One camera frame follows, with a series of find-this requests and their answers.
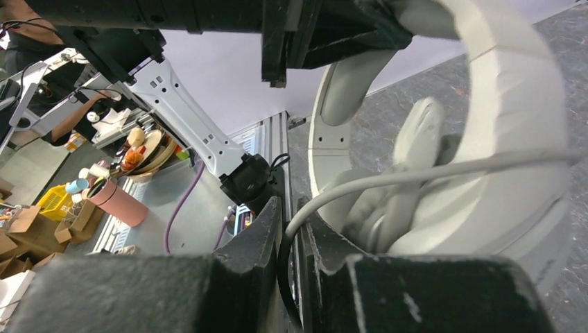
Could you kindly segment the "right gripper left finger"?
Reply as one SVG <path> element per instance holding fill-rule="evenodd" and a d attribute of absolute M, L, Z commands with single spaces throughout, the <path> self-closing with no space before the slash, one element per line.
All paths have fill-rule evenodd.
<path fill-rule="evenodd" d="M 7 332 L 281 332 L 282 201 L 208 255 L 60 256 L 32 279 Z"/>

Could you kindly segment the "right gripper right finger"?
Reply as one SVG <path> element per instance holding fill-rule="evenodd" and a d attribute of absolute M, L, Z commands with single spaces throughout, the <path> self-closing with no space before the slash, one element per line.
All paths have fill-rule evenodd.
<path fill-rule="evenodd" d="M 553 332 L 529 277 L 501 257 L 369 255 L 317 214 L 298 232 L 306 332 Z"/>

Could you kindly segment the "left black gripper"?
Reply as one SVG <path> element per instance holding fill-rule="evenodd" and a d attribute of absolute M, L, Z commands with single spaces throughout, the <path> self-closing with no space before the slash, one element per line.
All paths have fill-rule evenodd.
<path fill-rule="evenodd" d="M 287 69 L 317 69 L 368 51 L 405 49 L 414 34 L 391 1 L 194 1 L 199 32 L 261 36 L 261 79 L 286 86 Z"/>

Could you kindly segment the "white grey headphones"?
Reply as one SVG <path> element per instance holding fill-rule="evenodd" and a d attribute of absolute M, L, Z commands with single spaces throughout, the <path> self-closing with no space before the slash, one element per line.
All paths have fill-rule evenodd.
<path fill-rule="evenodd" d="M 391 1 L 416 35 L 461 40 L 470 75 L 461 135 L 446 112 L 418 100 L 392 166 L 353 169 L 349 120 L 393 53 L 330 65 L 309 138 L 312 203 L 324 222 L 369 253 L 500 255 L 543 293 L 571 247 L 571 165 L 562 74 L 537 31 L 506 1 Z"/>

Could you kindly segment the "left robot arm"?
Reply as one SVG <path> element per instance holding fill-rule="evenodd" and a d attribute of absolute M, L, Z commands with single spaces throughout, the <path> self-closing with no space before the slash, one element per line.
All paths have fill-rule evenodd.
<path fill-rule="evenodd" d="M 274 166 L 246 153 L 207 116 L 164 55 L 162 30 L 261 37 L 261 79 L 369 51 L 405 49 L 413 34 L 391 1 L 30 1 L 108 80 L 124 83 L 168 132 L 195 151 L 238 205 L 260 212 L 278 194 Z"/>

